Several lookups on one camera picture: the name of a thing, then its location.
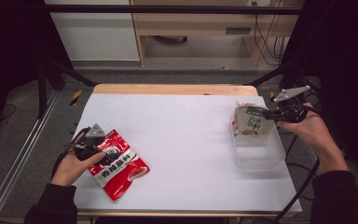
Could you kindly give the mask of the green and beige sauce packet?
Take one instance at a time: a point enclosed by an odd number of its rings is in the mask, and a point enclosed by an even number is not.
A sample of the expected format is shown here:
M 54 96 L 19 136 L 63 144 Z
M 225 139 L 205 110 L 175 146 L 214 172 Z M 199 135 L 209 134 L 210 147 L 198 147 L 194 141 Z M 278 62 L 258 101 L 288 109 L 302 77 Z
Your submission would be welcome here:
M 268 110 L 256 105 L 241 105 L 234 112 L 232 121 L 235 135 L 265 135 L 273 128 L 273 121 L 265 119 Z

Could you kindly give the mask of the black metal stand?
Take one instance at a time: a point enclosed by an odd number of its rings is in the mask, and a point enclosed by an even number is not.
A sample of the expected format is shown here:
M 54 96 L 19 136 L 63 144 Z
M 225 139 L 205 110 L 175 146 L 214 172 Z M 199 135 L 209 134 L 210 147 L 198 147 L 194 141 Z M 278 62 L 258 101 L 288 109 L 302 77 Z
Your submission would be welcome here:
M 62 74 L 66 74 L 81 83 L 95 87 L 97 82 L 94 82 L 86 77 L 78 74 L 73 68 L 69 68 L 57 61 L 44 60 L 37 68 L 37 86 L 38 86 L 38 100 L 39 100 L 39 112 L 38 118 L 41 119 L 48 110 L 48 98 L 47 98 L 47 81 L 50 83 L 54 90 L 62 90 L 65 83 L 62 78 Z
M 306 86 L 308 83 L 306 78 L 298 63 L 293 61 L 279 65 L 277 68 L 269 71 L 264 76 L 250 81 L 247 83 L 247 86 L 258 87 L 261 84 L 277 77 L 281 78 L 278 86 L 282 91 L 289 92 L 290 89 L 303 89 L 304 91 L 307 90 Z

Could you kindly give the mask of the person's left hand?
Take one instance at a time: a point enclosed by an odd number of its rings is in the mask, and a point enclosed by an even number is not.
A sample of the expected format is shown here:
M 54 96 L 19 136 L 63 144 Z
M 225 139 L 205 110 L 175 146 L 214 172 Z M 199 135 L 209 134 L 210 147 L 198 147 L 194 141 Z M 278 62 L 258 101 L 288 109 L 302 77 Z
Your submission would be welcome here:
M 70 152 L 63 157 L 50 183 L 70 187 L 91 165 L 99 162 L 104 156 L 104 152 L 99 152 L 84 161 L 80 161 L 74 152 Z

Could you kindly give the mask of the red seasoning packet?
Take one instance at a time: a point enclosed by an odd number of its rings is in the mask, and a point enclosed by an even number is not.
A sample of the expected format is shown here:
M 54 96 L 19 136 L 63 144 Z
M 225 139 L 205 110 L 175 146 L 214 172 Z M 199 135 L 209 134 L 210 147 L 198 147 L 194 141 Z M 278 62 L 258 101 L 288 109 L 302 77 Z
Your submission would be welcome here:
M 118 154 L 110 165 L 95 164 L 89 168 L 94 180 L 113 201 L 125 193 L 133 180 L 149 172 L 148 165 L 116 130 L 104 138 L 99 149 L 113 149 Z

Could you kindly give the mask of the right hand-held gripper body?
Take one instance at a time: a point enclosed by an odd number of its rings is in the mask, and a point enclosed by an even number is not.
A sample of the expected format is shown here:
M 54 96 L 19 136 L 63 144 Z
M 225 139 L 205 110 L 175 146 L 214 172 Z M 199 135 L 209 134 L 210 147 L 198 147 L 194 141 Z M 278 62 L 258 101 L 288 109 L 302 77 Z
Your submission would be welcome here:
M 277 104 L 277 109 L 272 112 L 272 119 L 289 123 L 299 123 L 304 120 L 308 109 L 300 101 L 299 96 L 309 90 L 309 85 L 286 90 L 282 89 L 273 100 Z

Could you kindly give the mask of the person's right hand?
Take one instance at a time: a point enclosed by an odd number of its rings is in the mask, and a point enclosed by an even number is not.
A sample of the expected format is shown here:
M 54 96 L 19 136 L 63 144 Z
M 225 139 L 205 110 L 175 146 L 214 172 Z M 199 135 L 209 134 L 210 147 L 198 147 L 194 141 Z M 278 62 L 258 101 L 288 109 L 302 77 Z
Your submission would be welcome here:
M 310 111 L 299 123 L 278 121 L 277 125 L 286 131 L 296 134 L 308 144 L 319 156 L 342 155 L 322 117 Z

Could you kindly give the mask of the black curtain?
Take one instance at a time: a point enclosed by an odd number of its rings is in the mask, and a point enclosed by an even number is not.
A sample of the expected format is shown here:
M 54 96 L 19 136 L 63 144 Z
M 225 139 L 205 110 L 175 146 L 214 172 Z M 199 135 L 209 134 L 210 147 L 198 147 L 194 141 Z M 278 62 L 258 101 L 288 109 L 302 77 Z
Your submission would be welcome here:
M 284 59 L 322 82 L 324 119 L 358 162 L 358 0 L 305 0 Z
M 54 61 L 71 62 L 50 14 L 37 10 L 45 0 L 0 0 L 0 114 L 11 90 L 37 79 L 37 41 Z

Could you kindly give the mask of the black metal crossbar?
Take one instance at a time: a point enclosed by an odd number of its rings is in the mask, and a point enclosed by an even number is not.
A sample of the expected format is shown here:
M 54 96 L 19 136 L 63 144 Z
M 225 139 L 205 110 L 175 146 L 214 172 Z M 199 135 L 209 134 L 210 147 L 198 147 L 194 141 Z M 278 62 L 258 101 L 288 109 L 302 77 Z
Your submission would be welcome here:
M 303 12 L 302 7 L 45 5 L 43 9 L 60 13 L 300 15 Z

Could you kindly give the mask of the white cabinet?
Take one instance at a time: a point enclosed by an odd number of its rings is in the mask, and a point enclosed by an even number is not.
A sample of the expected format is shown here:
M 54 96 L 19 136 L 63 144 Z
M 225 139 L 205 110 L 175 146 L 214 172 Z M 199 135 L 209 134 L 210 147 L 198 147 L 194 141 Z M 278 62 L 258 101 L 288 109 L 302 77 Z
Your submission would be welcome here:
M 71 61 L 138 61 L 130 13 L 51 13 Z

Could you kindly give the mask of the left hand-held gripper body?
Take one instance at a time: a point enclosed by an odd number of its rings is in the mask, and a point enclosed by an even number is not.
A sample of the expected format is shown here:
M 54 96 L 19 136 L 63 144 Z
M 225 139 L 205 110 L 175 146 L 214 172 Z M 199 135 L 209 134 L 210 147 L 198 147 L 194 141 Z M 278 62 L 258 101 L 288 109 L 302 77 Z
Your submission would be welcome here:
M 83 128 L 71 141 L 64 154 L 74 152 L 78 160 L 85 161 L 101 152 L 99 145 L 105 137 L 105 132 L 95 123 L 91 127 Z

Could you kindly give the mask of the translucent plastic container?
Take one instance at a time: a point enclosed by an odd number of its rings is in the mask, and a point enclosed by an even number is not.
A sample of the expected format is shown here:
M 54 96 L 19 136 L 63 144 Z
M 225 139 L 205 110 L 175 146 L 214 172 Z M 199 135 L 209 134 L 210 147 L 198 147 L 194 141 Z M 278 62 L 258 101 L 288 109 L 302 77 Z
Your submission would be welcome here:
M 272 130 L 265 135 L 235 135 L 232 124 L 231 130 L 236 163 L 240 169 L 265 171 L 284 161 L 285 152 L 274 121 Z

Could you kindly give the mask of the light wooden desk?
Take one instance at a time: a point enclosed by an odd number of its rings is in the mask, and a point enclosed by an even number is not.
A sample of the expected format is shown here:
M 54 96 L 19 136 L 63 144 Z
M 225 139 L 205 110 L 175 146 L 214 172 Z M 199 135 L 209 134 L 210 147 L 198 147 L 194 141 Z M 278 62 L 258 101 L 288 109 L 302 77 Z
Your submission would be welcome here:
M 133 6 L 302 7 L 305 0 L 130 0 Z M 236 35 L 253 64 L 268 55 L 268 42 L 293 32 L 296 15 L 160 14 L 133 15 L 139 36 Z

